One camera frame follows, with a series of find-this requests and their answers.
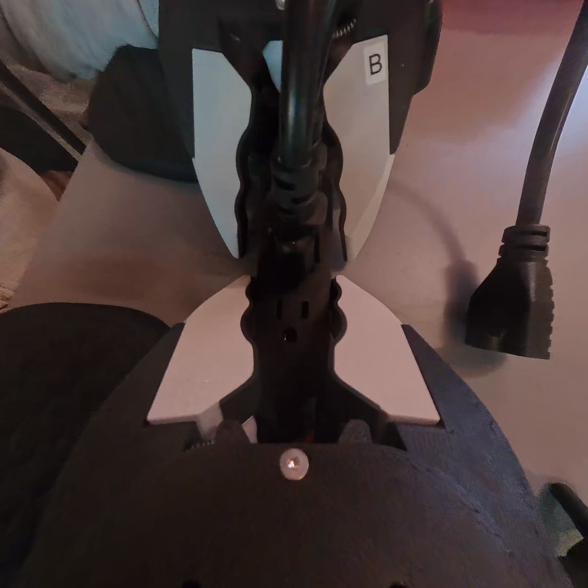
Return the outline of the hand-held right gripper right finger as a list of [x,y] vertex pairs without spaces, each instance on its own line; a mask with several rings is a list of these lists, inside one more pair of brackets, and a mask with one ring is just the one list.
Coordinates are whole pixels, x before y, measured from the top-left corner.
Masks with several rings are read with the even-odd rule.
[[334,344],[335,375],[396,422],[440,422],[401,321],[347,277],[335,281],[345,319]]

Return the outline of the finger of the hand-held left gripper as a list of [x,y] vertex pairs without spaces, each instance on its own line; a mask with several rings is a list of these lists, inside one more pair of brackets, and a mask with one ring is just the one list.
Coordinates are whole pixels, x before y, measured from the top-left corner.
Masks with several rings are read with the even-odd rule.
[[345,244],[353,261],[378,216],[390,177],[388,37],[354,44],[324,88],[327,121],[342,148]]
[[194,170],[202,195],[229,252],[247,251],[248,171],[255,82],[268,75],[260,51],[250,46],[224,52],[192,50]]

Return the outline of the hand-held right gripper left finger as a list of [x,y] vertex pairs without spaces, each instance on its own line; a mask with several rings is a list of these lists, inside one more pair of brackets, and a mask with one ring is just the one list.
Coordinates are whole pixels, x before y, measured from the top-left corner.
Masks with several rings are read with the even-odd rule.
[[147,415],[149,424],[192,422],[212,439],[221,401],[254,373],[254,349],[242,332],[249,307],[242,276],[196,308],[183,329]]

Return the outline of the black power strip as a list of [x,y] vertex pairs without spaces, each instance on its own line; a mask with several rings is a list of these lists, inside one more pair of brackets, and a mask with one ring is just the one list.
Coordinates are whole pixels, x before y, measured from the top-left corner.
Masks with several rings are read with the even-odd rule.
[[307,442],[315,435],[331,348],[331,282],[332,272],[323,266],[290,290],[268,274],[249,290],[263,443]]

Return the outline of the person's left forearm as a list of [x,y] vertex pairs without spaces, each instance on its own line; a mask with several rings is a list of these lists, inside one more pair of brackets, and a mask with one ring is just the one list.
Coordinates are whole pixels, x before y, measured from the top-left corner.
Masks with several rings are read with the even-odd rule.
[[1,61],[91,79],[120,47],[158,46],[158,1],[1,1]]

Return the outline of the person's black clothing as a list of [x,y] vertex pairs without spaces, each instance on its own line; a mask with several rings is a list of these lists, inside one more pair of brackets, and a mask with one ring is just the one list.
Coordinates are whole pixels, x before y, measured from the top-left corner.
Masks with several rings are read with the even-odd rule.
[[42,303],[1,315],[1,534],[36,525],[89,418],[169,329],[113,305]]

